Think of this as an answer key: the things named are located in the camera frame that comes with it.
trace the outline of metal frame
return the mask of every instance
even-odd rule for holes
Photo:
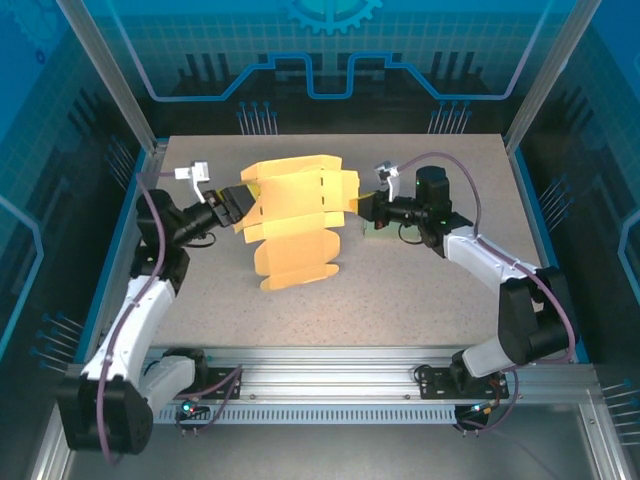
[[[161,164],[159,157],[162,155],[154,158],[156,138],[93,18],[81,0],[57,0],[57,2],[136,138],[148,152],[146,160],[155,161],[154,170],[157,170]],[[507,133],[505,139],[507,153],[511,157],[599,4],[600,0],[578,0],[578,4],[569,15]],[[519,180],[519,188],[521,188],[521,178],[518,179],[517,170],[514,168],[516,179]],[[530,225],[535,230],[536,222],[532,221],[529,210],[527,212]],[[130,227],[133,218],[129,217],[132,217],[130,212],[127,218],[127,225]],[[122,280],[117,278],[121,277],[118,272],[122,271],[129,258],[127,248],[130,247],[130,243],[121,242],[120,244],[117,262],[114,262],[109,274],[103,303],[108,303],[109,298],[117,296],[117,286]],[[97,328],[87,353],[93,351],[100,327],[108,325],[109,313],[109,308],[101,306]],[[450,405],[467,402],[420,400],[418,385],[412,378],[413,369],[422,364],[446,366],[450,362],[451,355],[462,348],[464,347],[225,348],[211,349],[207,354],[211,358],[212,365],[233,366],[240,363],[244,365],[243,388],[237,403]],[[162,349],[152,349],[149,357],[157,358],[161,353]],[[522,404],[579,405],[600,478],[606,480],[632,478],[604,403],[595,370],[591,365],[527,367],[522,370],[521,397],[518,401]],[[63,478],[70,453],[64,441],[60,415],[55,408],[43,438],[32,479]]]
[[[601,1],[577,0],[505,135],[507,154],[515,152],[520,145]]]
[[[57,0],[57,3],[138,142],[145,151],[154,153],[156,137],[84,2]]]
[[[448,367],[466,347],[306,347],[205,349],[209,365],[243,365],[239,402],[277,405],[472,405],[473,400],[421,400],[413,371]],[[164,348],[149,350],[147,361]],[[507,379],[513,389],[512,379]],[[527,405],[602,403],[592,365],[533,365],[521,370],[520,398]]]

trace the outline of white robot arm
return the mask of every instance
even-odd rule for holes
[[[394,167],[380,167],[381,179],[385,172],[391,172],[397,179]],[[385,177],[389,189],[361,197],[358,214],[374,222],[375,228],[383,228],[390,222],[417,225],[424,245],[468,270],[499,296],[498,335],[458,352],[452,358],[450,377],[460,394],[472,391],[477,385],[485,385],[487,378],[496,372],[566,348],[568,332],[558,321],[557,312],[544,301],[528,276],[514,265],[520,264],[529,272],[535,272],[573,319],[561,273],[557,269],[539,269],[520,262],[486,239],[481,240],[481,245],[472,223],[452,211],[444,169],[423,167],[417,175],[416,198],[397,196],[397,181],[387,181]],[[209,191],[201,195],[204,202],[180,211],[166,192],[153,190],[150,193],[159,211],[168,245],[164,268],[119,332],[105,390],[104,417],[109,445],[115,451],[133,454],[144,449],[154,415],[169,401],[185,389],[201,390],[206,387],[206,358],[204,352],[194,349],[165,353],[162,360],[141,378],[152,337],[178,295],[187,271],[189,257],[182,247],[215,226],[226,227],[239,221],[253,206],[256,196],[256,192],[246,186]],[[157,228],[148,206],[140,200],[138,227],[145,246],[136,252],[123,307],[95,356],[79,376],[67,375],[58,391],[67,443],[73,450],[100,448],[95,400],[103,363],[108,355],[106,346],[125,310],[149,280],[157,260]],[[533,302],[541,305],[537,311]]]
[[[389,188],[360,197],[358,215],[376,229],[391,222],[417,226],[421,243],[469,271],[499,297],[498,335],[452,359],[450,372],[460,393],[496,372],[566,349],[570,333],[575,339],[575,315],[562,273],[522,262],[478,235],[468,219],[453,211],[444,168],[418,169],[415,198],[397,195],[397,167],[385,163],[376,172]],[[561,304],[571,332],[537,282]]]
[[[198,203],[179,210],[167,192],[151,190],[160,225],[155,223],[145,199],[138,199],[137,223],[144,245],[136,250],[123,306],[80,375],[67,372],[58,388],[58,407],[72,450],[98,450],[101,438],[104,444],[106,436],[111,450],[138,454],[149,441],[154,415],[183,390],[200,391],[207,386],[207,362],[202,350],[169,350],[141,378],[143,361],[184,281],[189,266],[184,247],[214,227],[240,221],[255,204],[258,193],[247,185],[210,190],[198,196]],[[162,259],[158,258],[160,235],[166,247]],[[110,363],[106,375],[105,361]],[[98,423],[101,384],[105,386],[101,398],[104,421]]]

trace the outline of white bracket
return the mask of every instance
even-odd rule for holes
[[[398,172],[397,165],[391,165],[391,162],[383,162],[376,167],[376,173],[380,179],[382,185],[389,186],[389,201],[393,202],[393,199],[400,193],[400,172]]]
[[[174,173],[176,180],[189,180],[191,189],[200,203],[205,203],[198,184],[209,181],[209,164],[207,162],[193,162],[190,167],[176,168]]]

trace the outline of black cable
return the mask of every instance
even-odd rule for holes
[[[149,373],[149,370],[151,370],[151,367],[153,367],[154,365],[156,365],[158,363],[160,363],[160,360],[154,360],[149,365],[147,365],[147,368],[144,369],[144,372],[142,373],[142,376],[144,377],[147,373]]]
[[[410,240],[406,240],[406,239],[402,238],[402,227],[404,227],[403,224],[398,225],[398,238],[400,240],[402,240],[404,243],[406,243],[408,245],[422,245],[422,241],[412,242]]]
[[[413,379],[416,381],[417,384],[421,385],[423,382],[418,378],[418,374],[420,373],[421,370],[427,369],[427,368],[431,368],[431,367],[429,365],[420,365],[413,370]]]
[[[188,243],[185,245],[185,247],[187,248],[209,248],[212,245],[215,245],[215,243],[218,241],[217,237],[215,236],[215,234],[213,232],[207,232],[206,234],[204,234],[202,237],[200,237],[201,239],[207,238],[208,236],[211,236],[211,238],[213,240],[211,240],[208,243]]]

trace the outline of cardboard flap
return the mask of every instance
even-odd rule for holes
[[[309,155],[306,157],[281,158],[254,163],[240,173],[243,182],[265,177],[287,175],[307,169],[340,170],[342,158],[333,155]]]
[[[315,230],[298,235],[268,238],[256,250],[254,263],[258,275],[293,274],[313,266],[324,265],[339,253],[340,235],[331,230]]]
[[[322,172],[322,196],[325,212],[352,212],[354,198],[358,198],[360,178],[354,170]]]

